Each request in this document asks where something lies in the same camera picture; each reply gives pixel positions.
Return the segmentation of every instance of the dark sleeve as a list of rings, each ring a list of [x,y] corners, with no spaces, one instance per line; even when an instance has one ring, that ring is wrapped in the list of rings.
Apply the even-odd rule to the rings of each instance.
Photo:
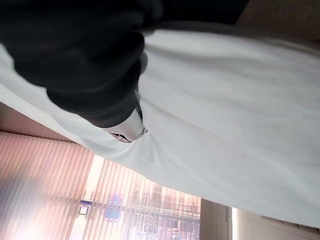
[[[107,128],[136,104],[143,36],[161,0],[4,0],[0,42],[28,82],[60,108]]]

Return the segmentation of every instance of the black jacket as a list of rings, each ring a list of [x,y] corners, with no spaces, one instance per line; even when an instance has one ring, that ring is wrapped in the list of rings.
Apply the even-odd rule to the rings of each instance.
[[[159,20],[234,24],[248,0],[3,0],[15,70],[62,109],[108,128],[135,108],[144,38]]]

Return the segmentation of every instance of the white fabric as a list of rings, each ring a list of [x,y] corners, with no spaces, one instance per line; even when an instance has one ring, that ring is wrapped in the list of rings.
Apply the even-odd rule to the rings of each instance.
[[[149,132],[132,144],[56,107],[3,49],[0,101],[169,188],[320,227],[320,58],[213,33],[157,30],[145,41]]]

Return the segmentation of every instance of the white object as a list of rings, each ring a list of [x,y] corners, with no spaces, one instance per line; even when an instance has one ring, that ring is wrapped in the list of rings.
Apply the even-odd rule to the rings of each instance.
[[[145,45],[139,93],[149,132],[133,143],[55,106],[14,72],[4,49],[0,101],[166,187],[320,227],[319,53],[170,30]]]

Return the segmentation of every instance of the bright light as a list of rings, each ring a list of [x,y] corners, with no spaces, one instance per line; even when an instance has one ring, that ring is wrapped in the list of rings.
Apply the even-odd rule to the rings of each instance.
[[[238,240],[238,209],[232,208],[232,240]]]

